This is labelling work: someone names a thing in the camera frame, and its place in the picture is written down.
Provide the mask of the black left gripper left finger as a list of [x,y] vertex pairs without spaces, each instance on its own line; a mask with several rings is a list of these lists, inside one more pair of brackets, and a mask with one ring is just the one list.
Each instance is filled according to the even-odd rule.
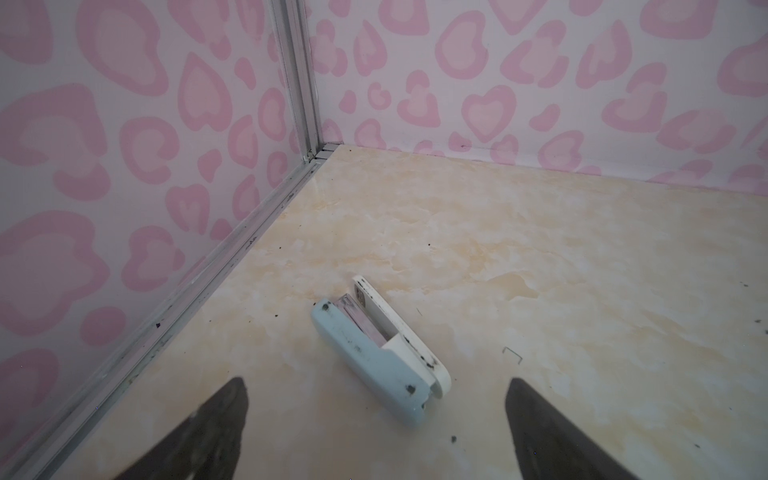
[[241,454],[249,406],[234,377],[201,404],[119,479],[232,479]]

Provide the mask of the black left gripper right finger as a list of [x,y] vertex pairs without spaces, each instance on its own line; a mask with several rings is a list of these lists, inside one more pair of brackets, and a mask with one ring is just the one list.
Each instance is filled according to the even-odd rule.
[[525,380],[511,380],[505,411],[523,479],[636,477]]

